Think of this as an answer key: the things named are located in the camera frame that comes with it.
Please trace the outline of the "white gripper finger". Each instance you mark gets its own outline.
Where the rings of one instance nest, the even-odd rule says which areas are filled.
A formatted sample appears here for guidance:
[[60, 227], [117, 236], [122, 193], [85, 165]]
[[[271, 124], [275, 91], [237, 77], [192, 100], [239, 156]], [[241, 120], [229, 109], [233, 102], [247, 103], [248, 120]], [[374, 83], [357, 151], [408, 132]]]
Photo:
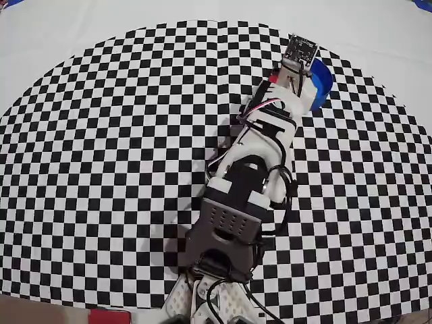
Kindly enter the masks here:
[[301, 99], [303, 101], [314, 101], [317, 94], [317, 87], [314, 85], [312, 78], [304, 76], [302, 82]]

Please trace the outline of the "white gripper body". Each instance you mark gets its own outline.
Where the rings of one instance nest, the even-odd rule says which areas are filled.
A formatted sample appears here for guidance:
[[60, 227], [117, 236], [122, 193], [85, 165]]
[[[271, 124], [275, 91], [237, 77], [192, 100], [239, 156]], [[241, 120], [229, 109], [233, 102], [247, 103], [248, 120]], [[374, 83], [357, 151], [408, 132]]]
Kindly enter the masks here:
[[290, 88], [285, 88], [272, 82], [261, 82], [255, 90], [252, 101], [253, 106], [258, 105], [269, 99], [280, 99], [284, 104], [284, 110], [292, 113], [294, 116], [303, 116], [307, 114], [314, 101], [303, 101], [297, 94], [294, 94]]

